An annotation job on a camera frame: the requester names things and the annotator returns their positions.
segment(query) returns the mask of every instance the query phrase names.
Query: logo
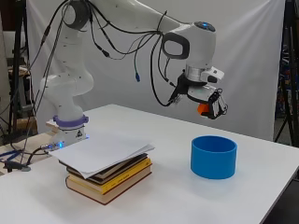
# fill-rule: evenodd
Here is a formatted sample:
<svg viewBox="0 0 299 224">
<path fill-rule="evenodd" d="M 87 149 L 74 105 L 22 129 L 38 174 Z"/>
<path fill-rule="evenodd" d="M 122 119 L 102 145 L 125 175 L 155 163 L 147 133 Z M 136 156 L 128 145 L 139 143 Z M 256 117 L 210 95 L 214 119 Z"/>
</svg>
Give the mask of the logo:
<svg viewBox="0 0 299 224">
<path fill-rule="evenodd" d="M 83 133 L 81 132 L 81 130 L 78 131 L 77 135 L 76 135 L 76 138 L 78 137 L 82 137 L 83 136 Z"/>
</svg>

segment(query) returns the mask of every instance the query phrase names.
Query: stack of books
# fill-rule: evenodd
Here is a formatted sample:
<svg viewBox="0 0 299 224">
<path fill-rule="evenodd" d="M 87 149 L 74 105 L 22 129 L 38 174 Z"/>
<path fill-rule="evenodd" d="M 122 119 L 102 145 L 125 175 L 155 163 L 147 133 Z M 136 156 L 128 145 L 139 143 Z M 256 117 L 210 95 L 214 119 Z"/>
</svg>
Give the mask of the stack of books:
<svg viewBox="0 0 299 224">
<path fill-rule="evenodd" d="M 114 164 L 87 179 L 76 169 L 60 163 L 66 166 L 69 173 L 65 180 L 69 189 L 104 205 L 151 174 L 151 161 L 146 153 Z"/>
</svg>

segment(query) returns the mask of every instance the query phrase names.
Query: paper sheet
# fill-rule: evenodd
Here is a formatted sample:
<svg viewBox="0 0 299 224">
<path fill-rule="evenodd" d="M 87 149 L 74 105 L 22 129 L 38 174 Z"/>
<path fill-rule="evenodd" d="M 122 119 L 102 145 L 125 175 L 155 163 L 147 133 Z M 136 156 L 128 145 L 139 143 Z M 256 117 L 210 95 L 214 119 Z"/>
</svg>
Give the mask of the paper sheet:
<svg viewBox="0 0 299 224">
<path fill-rule="evenodd" d="M 149 142 L 124 133 L 98 131 L 93 132 L 89 139 L 52 151 L 50 155 L 88 178 L 113 164 L 153 150 Z"/>
</svg>

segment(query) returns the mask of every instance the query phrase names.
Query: book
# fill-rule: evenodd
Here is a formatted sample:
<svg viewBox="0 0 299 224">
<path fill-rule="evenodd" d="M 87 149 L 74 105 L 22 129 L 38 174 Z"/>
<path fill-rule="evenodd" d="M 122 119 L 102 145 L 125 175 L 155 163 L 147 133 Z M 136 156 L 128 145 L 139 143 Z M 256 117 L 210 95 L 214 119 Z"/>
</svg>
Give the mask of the book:
<svg viewBox="0 0 299 224">
<path fill-rule="evenodd" d="M 134 176 L 131 176 L 131 178 L 127 179 L 120 185 L 118 185 L 116 188 L 108 192 L 107 194 L 103 195 L 99 191 L 93 188 L 89 188 L 86 186 L 83 186 L 80 182 L 77 182 L 76 180 L 72 180 L 70 177 L 68 177 L 65 180 L 65 184 L 69 189 L 72 189 L 73 191 L 90 198 L 96 202 L 99 202 L 103 205 L 106 205 L 110 202 L 112 202 L 114 199 L 119 197 L 121 194 L 123 194 L 126 190 L 130 189 L 132 186 L 134 186 L 136 183 L 147 177 L 151 174 L 150 166 L 143 169 L 139 173 L 135 174 Z"/>
<path fill-rule="evenodd" d="M 86 179 L 153 149 L 149 139 L 115 130 L 94 129 L 88 139 L 49 154 L 79 171 Z"/>
<path fill-rule="evenodd" d="M 95 189 L 101 194 L 106 194 L 110 190 L 116 188 L 119 184 L 121 184 L 125 180 L 129 179 L 131 176 L 139 173 L 140 171 L 144 170 L 149 166 L 151 166 L 150 158 L 146 158 L 145 160 L 140 161 L 138 164 L 134 165 L 130 169 L 126 170 L 125 172 L 115 176 L 114 178 L 112 178 L 111 180 L 109 180 L 103 185 L 95 184 L 90 180 L 85 180 L 81 177 L 78 177 L 77 175 L 72 175 L 72 174 L 69 175 L 69 179 L 78 182 L 82 186 L 85 186 L 87 188 Z"/>
<path fill-rule="evenodd" d="M 106 170 L 100 172 L 99 174 L 93 175 L 87 179 L 96 184 L 105 184 L 110 179 L 114 178 L 115 176 L 119 175 L 120 173 L 124 172 L 125 170 L 131 168 L 138 162 L 146 159 L 147 156 L 148 156 L 148 154 L 144 153 L 144 154 L 136 156 L 130 160 L 120 162 L 119 164 L 113 165 L 112 167 L 109 167 Z M 66 164 L 64 164 L 64 165 L 66 166 L 66 170 L 68 173 L 82 177 L 82 175 L 77 170 L 73 169 L 72 167 L 67 166 Z"/>
</svg>

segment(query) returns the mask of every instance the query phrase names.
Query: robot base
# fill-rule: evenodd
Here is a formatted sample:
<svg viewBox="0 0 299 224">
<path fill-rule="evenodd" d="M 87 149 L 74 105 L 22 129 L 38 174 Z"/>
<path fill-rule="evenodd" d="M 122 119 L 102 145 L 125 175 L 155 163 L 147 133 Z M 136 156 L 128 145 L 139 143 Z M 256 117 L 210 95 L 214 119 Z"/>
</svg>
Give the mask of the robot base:
<svg viewBox="0 0 299 224">
<path fill-rule="evenodd" d="M 86 134 L 84 131 L 84 125 L 80 125 L 74 128 L 64 128 L 60 127 L 59 132 L 57 132 L 51 139 L 51 142 L 56 146 L 55 149 L 62 147 L 67 147 L 77 142 L 86 139 Z"/>
</svg>

